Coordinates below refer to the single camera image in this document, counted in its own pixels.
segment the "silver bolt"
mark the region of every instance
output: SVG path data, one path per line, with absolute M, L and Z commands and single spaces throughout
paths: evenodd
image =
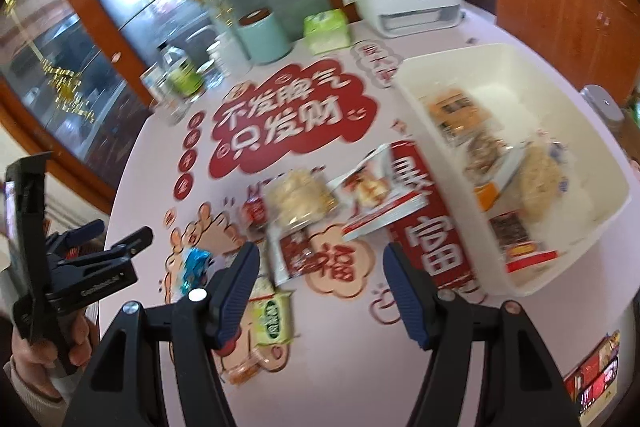
M 443 288 L 442 290 L 438 290 L 438 299 L 441 301 L 452 301 L 456 298 L 456 294 L 453 290 L 448 288 Z
M 517 315 L 522 311 L 522 306 L 520 306 L 516 301 L 507 301 L 504 304 L 504 309 L 511 315 Z
M 204 288 L 196 288 L 189 292 L 189 300 L 192 302 L 200 302 L 207 298 L 207 291 Z
M 122 307 L 122 311 L 124 311 L 127 315 L 133 315 L 134 313 L 137 313 L 139 309 L 140 303 L 135 301 L 126 302 Z

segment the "pink table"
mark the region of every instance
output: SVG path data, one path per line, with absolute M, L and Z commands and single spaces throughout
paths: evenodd
M 538 61 L 585 112 L 632 187 L 631 203 L 599 243 L 543 290 L 520 300 L 560 370 L 567 373 L 620 317 L 640 285 L 635 232 L 640 184 L 622 150 L 556 70 L 473 14 L 457 28 L 393 40 L 381 39 L 363 23 L 352 25 L 352 32 L 360 44 L 350 50 L 314 57 L 299 42 L 283 60 L 254 68 L 244 84 L 225 81 L 198 100 L 177 126 L 167 126 L 158 115 L 148 119 L 118 189 L 107 243 L 143 225 L 152 227 L 156 238 L 134 260 L 138 283 L 102 302 L 102 330 L 129 299 L 150 307 L 172 298 L 172 272 L 182 248 L 198 244 L 214 254 L 237 248 L 244 239 L 238 225 L 239 207 L 263 181 L 296 166 L 324 166 L 331 179 L 379 144 L 407 137 L 411 130 L 402 126 L 406 108 L 398 103 L 388 81 L 402 58 L 475 43 L 508 42 Z M 303 68 L 309 69 L 299 74 Z M 305 89 L 310 89 L 304 82 L 279 91 L 278 86 L 294 83 L 287 75 L 297 82 L 314 78 L 314 93 L 304 97 Z M 250 83 L 257 89 L 255 102 L 263 105 L 245 104 L 231 111 L 233 105 L 225 105 L 225 114 L 218 111 L 225 97 L 227 102 L 233 100 Z M 287 111 L 291 104 L 296 110 Z M 344 218 L 340 215 L 334 221 Z M 325 224 L 312 232 L 317 234 L 316 242 L 333 245 L 340 241 L 337 230 Z M 265 367 L 267 371 L 241 387 L 225 385 L 238 425 L 404 425 L 429 356 L 409 340 L 385 291 L 380 254 L 389 239 L 386 230 L 379 230 L 351 245 L 356 275 L 349 283 L 316 275 L 284 286 L 294 291 L 298 336 L 289 348 L 275 353 L 279 359 Z M 489 297 L 486 302 L 498 305 L 502 300 Z M 243 326 L 248 329 L 246 320 Z M 224 361 L 225 367 L 244 357 L 249 342 L 246 336 L 241 338 L 241 347 Z M 481 353 L 482 346 L 474 346 L 462 426 L 474 423 Z M 167 349 L 162 351 L 162 370 L 171 425 L 183 425 Z

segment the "cabinet handle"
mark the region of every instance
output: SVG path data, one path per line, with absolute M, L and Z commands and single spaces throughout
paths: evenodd
M 631 15 L 633 15 L 634 17 L 638 17 L 638 14 L 636 12 L 634 12 L 629 6 L 627 6 L 625 3 L 623 3 L 622 1 L 618 1 L 618 3 L 620 4 L 620 6 L 622 6 L 625 10 L 627 10 L 629 13 L 631 13 Z

